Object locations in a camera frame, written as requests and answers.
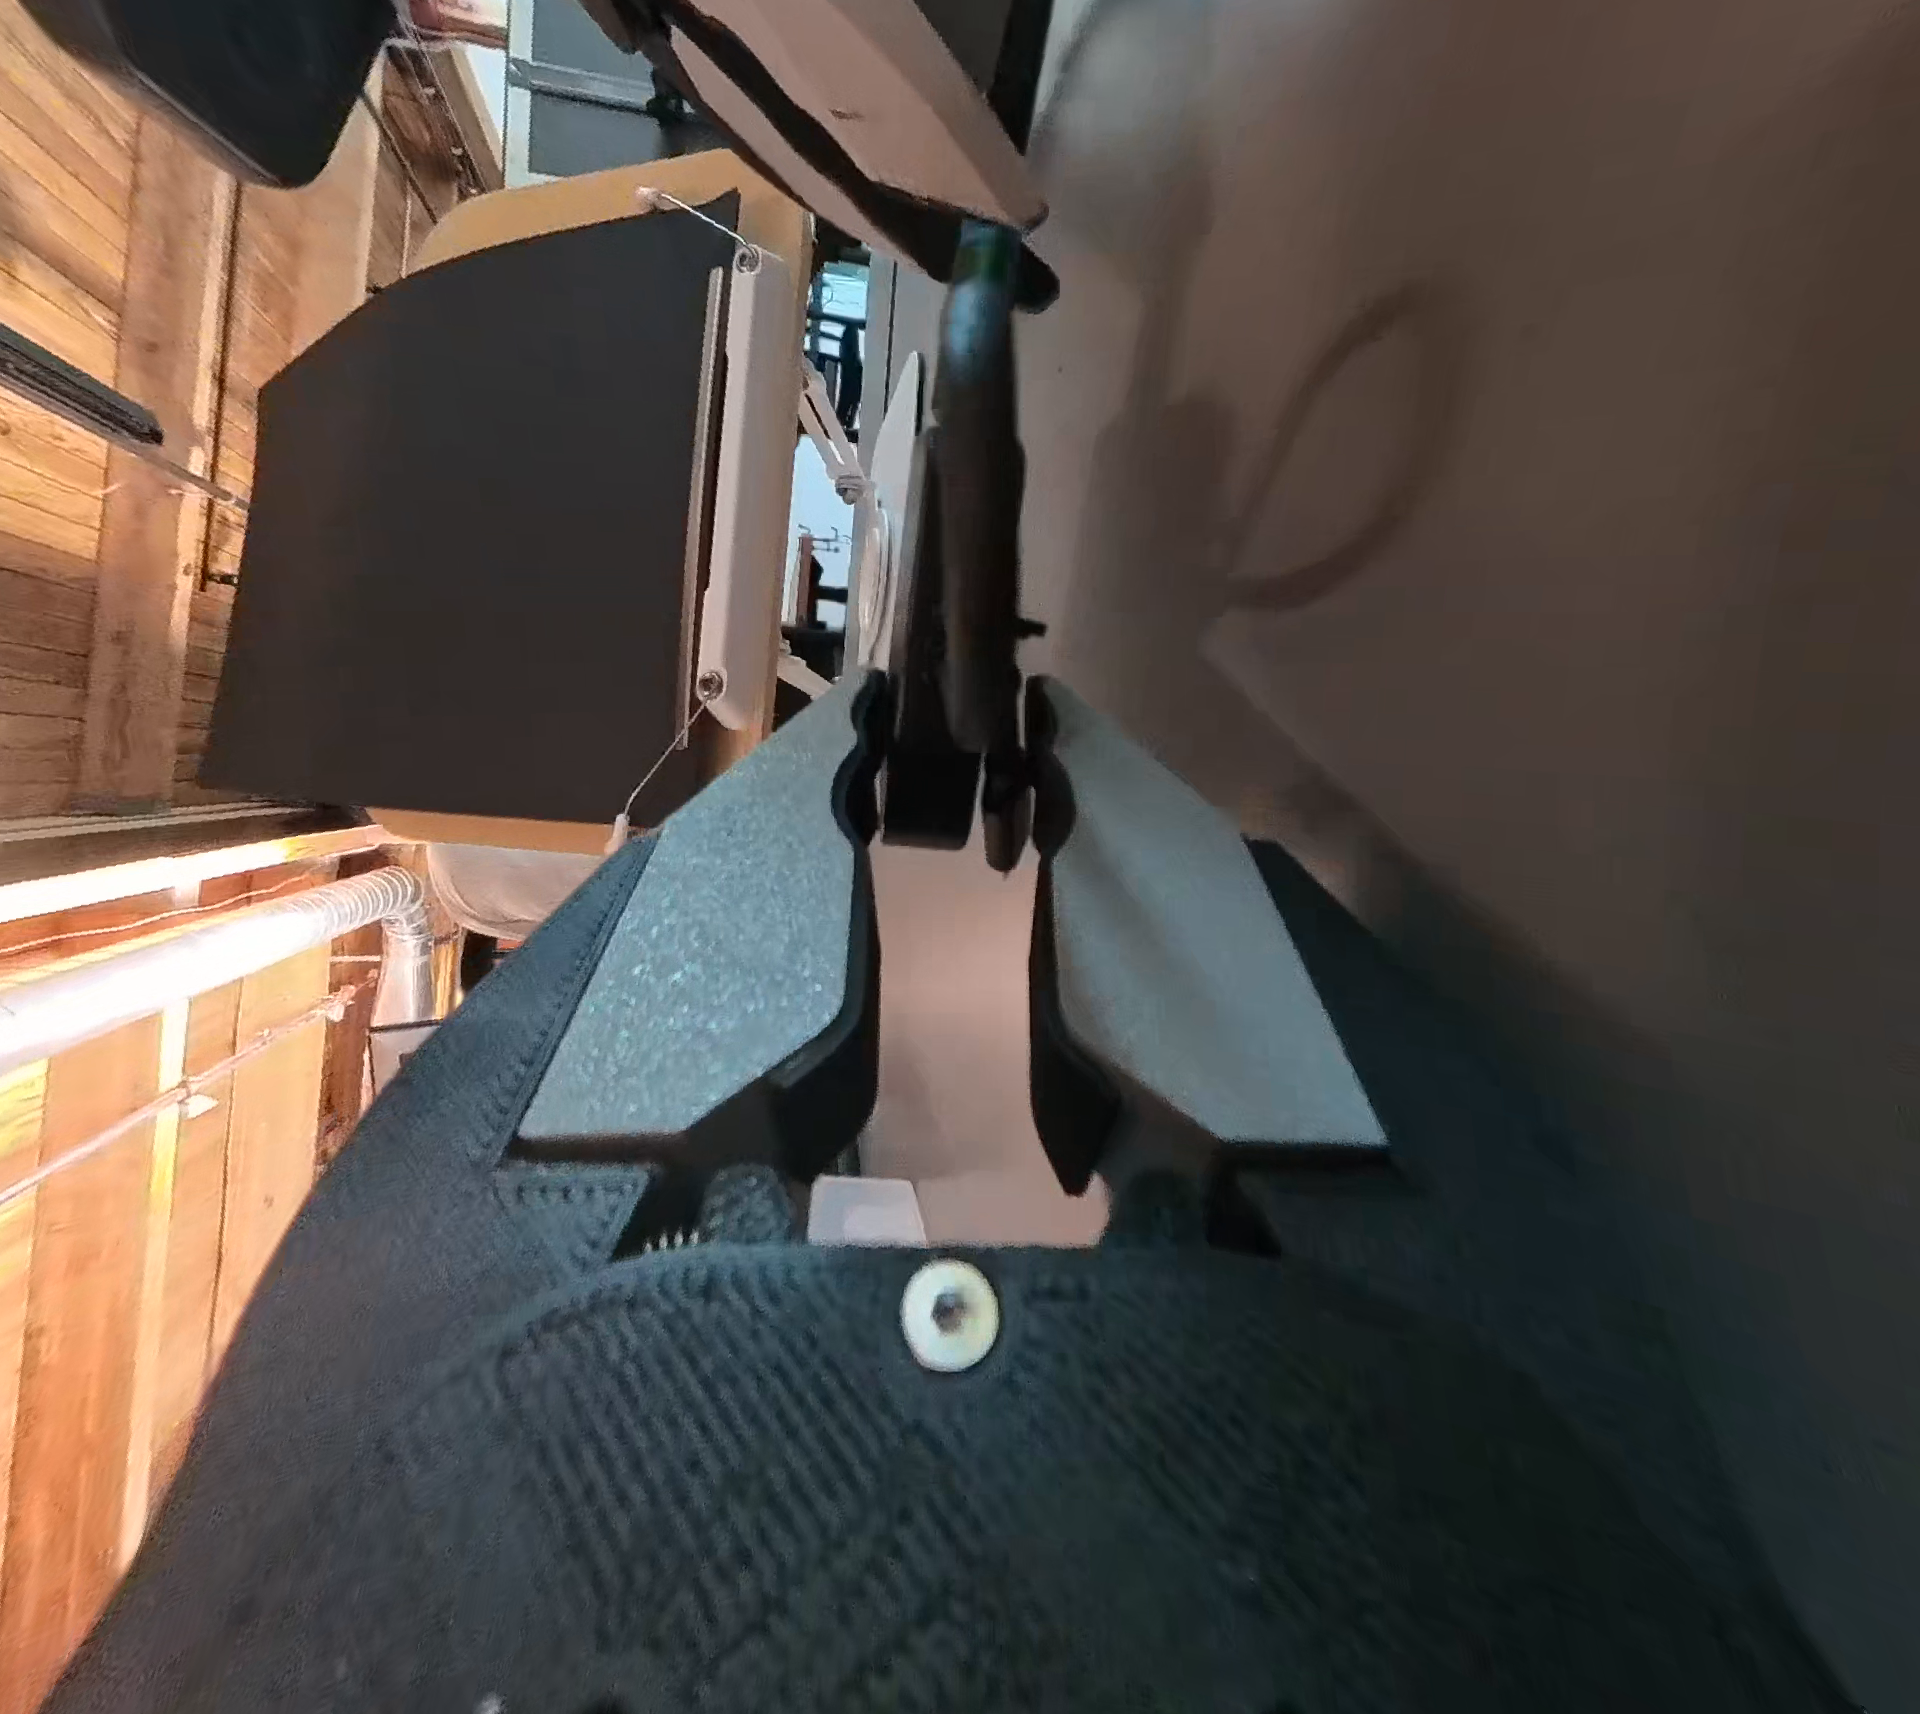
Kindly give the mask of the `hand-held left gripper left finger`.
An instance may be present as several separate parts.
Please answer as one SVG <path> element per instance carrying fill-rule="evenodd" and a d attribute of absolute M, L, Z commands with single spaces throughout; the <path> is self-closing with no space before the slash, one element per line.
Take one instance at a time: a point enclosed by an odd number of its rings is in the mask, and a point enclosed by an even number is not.
<path fill-rule="evenodd" d="M 888 738 L 888 679 L 853 673 L 661 826 L 519 1152 L 836 1167 L 879 1094 L 870 842 Z"/>

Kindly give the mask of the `black monitor on wooden board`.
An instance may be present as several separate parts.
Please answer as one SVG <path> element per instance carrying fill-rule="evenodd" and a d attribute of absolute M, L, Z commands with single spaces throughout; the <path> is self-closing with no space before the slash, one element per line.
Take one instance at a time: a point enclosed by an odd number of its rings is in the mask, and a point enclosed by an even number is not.
<path fill-rule="evenodd" d="M 262 389 L 205 788 L 591 854 L 770 737 L 694 694 L 737 239 L 805 337 L 727 148 L 472 196 Z"/>

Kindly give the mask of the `silver ventilation duct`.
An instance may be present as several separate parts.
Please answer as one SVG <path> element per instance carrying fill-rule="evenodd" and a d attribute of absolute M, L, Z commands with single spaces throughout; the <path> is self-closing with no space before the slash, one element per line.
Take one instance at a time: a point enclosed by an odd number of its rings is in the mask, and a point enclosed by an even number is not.
<path fill-rule="evenodd" d="M 424 883 L 389 865 L 243 910 L 211 912 L 153 939 L 55 962 L 3 991 L 3 1073 L 53 1060 L 171 1006 L 243 982 L 338 937 L 376 926 L 405 994 L 431 994 Z"/>

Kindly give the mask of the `hdmi switch box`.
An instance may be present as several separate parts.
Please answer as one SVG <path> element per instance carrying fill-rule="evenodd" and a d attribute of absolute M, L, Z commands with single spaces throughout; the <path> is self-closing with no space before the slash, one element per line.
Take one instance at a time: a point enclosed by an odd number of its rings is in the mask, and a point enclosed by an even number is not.
<path fill-rule="evenodd" d="M 886 842 L 981 840 L 1010 876 L 1037 819 L 1021 615 L 1025 455 L 1017 437 L 930 422 L 916 458 L 910 574 L 888 673 Z"/>

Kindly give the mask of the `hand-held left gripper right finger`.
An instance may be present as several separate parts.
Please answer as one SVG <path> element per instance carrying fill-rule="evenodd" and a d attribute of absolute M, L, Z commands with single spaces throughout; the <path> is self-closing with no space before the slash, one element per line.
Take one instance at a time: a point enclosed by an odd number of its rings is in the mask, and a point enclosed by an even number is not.
<path fill-rule="evenodd" d="M 1029 1102 L 1061 1186 L 1385 1173 L 1380 1114 L 1239 825 L 1063 681 L 1025 701 Z"/>

